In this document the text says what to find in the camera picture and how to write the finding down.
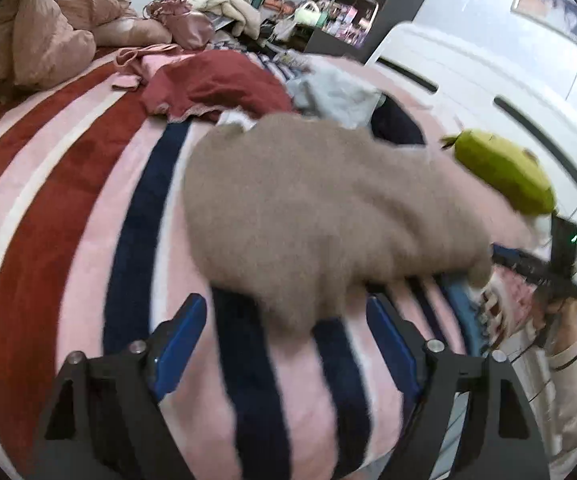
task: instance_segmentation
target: picture frame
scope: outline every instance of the picture frame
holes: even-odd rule
[[[577,4],[573,0],[514,0],[511,11],[577,44]]]

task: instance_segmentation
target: white blanket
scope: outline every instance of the white blanket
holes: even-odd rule
[[[209,10],[216,14],[233,18],[237,23],[233,27],[233,35],[238,37],[245,33],[254,40],[260,35],[262,19],[260,11],[244,0],[187,0],[195,10]]]

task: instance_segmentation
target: person's arm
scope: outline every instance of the person's arm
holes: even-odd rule
[[[561,309],[562,323],[553,347],[553,355],[547,356],[551,379],[555,386],[553,406],[557,426],[562,436],[559,462],[567,462],[566,455],[577,450],[577,301],[549,306],[551,312]],[[534,313],[534,326],[541,328],[543,316]]]

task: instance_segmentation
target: striped blanket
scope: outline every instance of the striped blanket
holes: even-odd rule
[[[160,407],[198,480],[342,478],[389,452],[406,399],[367,326],[364,293],[303,340],[254,313],[216,312],[180,193],[210,124],[147,117],[140,91],[112,90],[111,60],[0,108],[0,465],[12,478],[27,471],[70,351],[95,357],[108,341],[146,337],[191,292],[207,298],[208,321]],[[465,351],[464,320],[436,280],[391,293],[425,338]]]

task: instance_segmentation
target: metal screw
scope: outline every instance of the metal screw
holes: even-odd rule
[[[141,339],[133,341],[133,343],[128,346],[128,351],[132,354],[141,354],[146,351],[146,343]]]
[[[66,360],[69,364],[76,365],[80,363],[85,357],[86,356],[84,355],[84,352],[76,350],[75,352],[71,352],[69,355],[67,355]]]
[[[491,352],[491,357],[499,363],[504,363],[506,361],[506,354],[501,350],[493,350],[493,352]]]
[[[444,343],[437,339],[431,339],[426,343],[426,348],[428,348],[434,354],[439,354],[440,352],[444,351]]]

